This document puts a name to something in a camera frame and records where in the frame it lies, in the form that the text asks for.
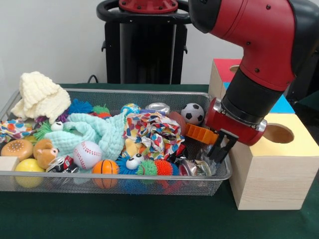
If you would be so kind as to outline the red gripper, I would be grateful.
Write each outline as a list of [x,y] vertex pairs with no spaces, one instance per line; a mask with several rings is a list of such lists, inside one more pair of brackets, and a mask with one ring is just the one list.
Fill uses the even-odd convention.
[[221,100],[214,98],[204,120],[207,127],[218,131],[217,140],[207,154],[208,156],[216,156],[216,163],[221,163],[225,159],[237,141],[248,146],[254,145],[263,136],[267,127],[265,119],[256,125],[246,124],[231,117],[228,113],[223,114],[223,112]]

